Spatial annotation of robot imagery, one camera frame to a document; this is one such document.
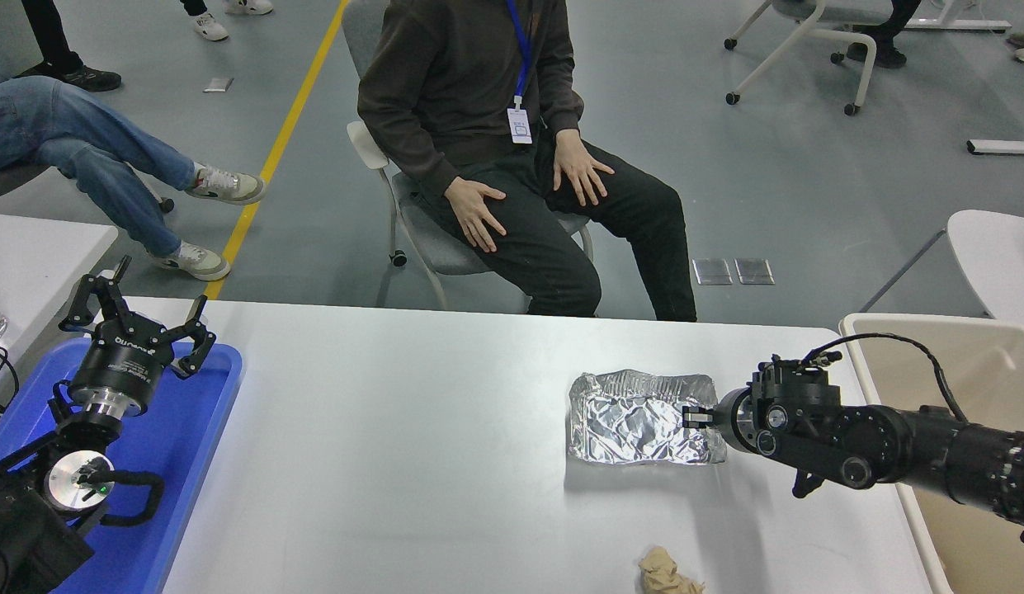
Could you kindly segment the person's right hand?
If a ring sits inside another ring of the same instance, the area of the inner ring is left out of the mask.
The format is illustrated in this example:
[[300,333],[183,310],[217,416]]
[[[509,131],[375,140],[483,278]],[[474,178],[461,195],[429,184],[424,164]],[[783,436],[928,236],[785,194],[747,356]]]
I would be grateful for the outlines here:
[[480,181],[456,177],[449,184],[444,197],[469,246],[485,253],[496,252],[498,248],[493,234],[503,237],[507,236],[507,230],[490,213],[486,200],[504,200],[507,195]]

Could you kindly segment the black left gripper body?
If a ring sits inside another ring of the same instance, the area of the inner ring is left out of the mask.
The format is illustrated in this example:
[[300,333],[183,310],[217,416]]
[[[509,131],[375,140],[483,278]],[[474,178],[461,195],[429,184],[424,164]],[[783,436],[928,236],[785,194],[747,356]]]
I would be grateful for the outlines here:
[[130,315],[128,327],[123,320],[101,321],[92,334],[92,345],[70,381],[68,395],[75,404],[85,405],[101,389],[127,396],[134,407],[147,407],[166,365],[171,364],[171,342],[161,342],[162,324]]

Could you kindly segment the person's left hand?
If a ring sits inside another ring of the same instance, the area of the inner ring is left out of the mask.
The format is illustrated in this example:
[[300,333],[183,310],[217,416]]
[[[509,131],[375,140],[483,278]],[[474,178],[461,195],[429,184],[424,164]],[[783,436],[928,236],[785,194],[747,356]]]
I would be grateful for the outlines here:
[[614,169],[599,162],[588,152],[575,129],[558,131],[554,135],[553,190],[567,182],[580,206],[596,206],[607,190],[602,174],[614,174]]

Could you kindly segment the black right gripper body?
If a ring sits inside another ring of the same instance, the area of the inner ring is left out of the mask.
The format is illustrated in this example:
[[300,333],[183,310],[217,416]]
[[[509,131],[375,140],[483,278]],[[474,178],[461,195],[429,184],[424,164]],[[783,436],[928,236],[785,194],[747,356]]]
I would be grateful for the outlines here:
[[742,387],[726,394],[713,409],[713,421],[727,446],[746,454],[757,453],[752,388]]

